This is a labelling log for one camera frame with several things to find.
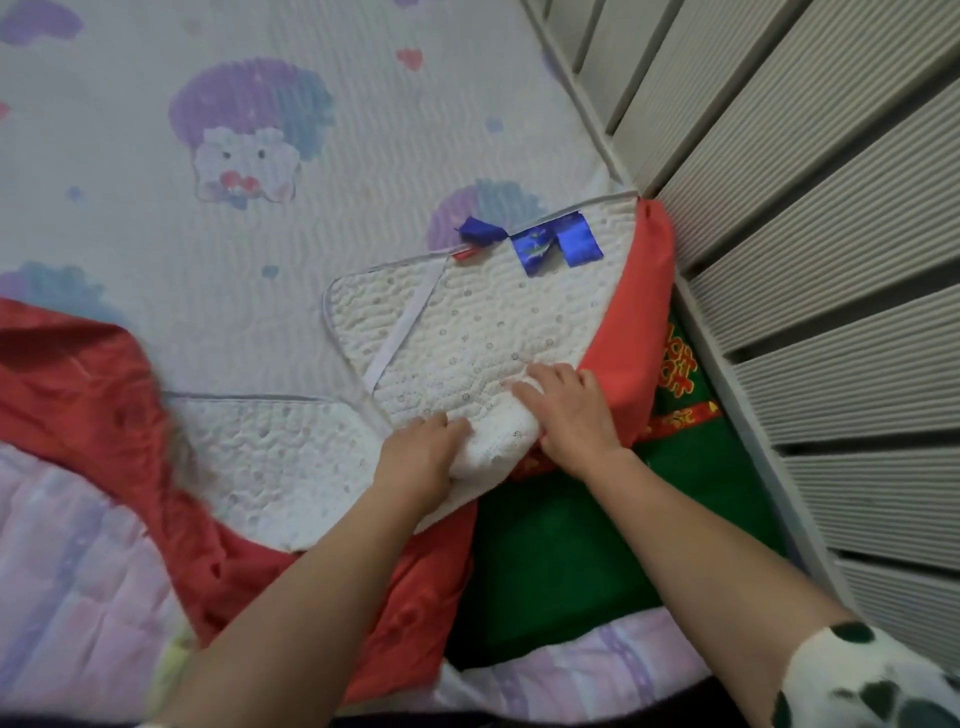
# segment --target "pink heart print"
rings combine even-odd
[[[396,52],[396,59],[411,71],[419,71],[423,66],[423,51],[420,48],[401,48]]]

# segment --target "white elastic band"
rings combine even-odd
[[[448,258],[446,255],[436,257],[427,262],[423,271],[423,278],[420,279],[420,285],[414,291],[413,297],[407,303],[400,318],[396,320],[394,327],[390,329],[390,334],[386,341],[380,346],[380,350],[373,357],[370,366],[363,375],[363,383],[368,392],[373,391],[373,387],[387,370],[387,366],[393,360],[394,355],[399,351],[400,346],[414,327],[420,312],[426,307],[426,302],[433,293],[433,289],[440,282],[440,276],[444,274],[444,268]]]

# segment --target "white quilted mattress pad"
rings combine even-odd
[[[462,262],[433,255],[336,279],[326,323],[372,400],[174,397],[181,485],[243,536],[304,549],[370,486],[392,428],[445,411],[469,418],[473,434],[450,497],[420,529],[487,492],[539,436],[508,380],[523,378],[528,362],[579,364],[633,241],[635,194],[574,209],[603,259],[569,268],[554,251],[528,278],[507,240]]]

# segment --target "hand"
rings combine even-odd
[[[416,504],[420,517],[433,513],[450,492],[450,465],[472,432],[469,420],[448,422],[445,412],[415,417],[380,449],[373,487]]]
[[[569,364],[530,364],[527,374],[543,393],[522,381],[514,382],[512,391],[540,422],[545,432],[540,447],[565,471],[589,481],[598,463],[623,449],[596,377],[578,374]]]

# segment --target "green blanket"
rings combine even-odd
[[[671,318],[647,439],[634,446],[668,482],[783,553],[750,458]],[[583,483],[555,471],[480,498],[473,575],[446,657],[459,669],[512,660],[644,609],[660,596]]]

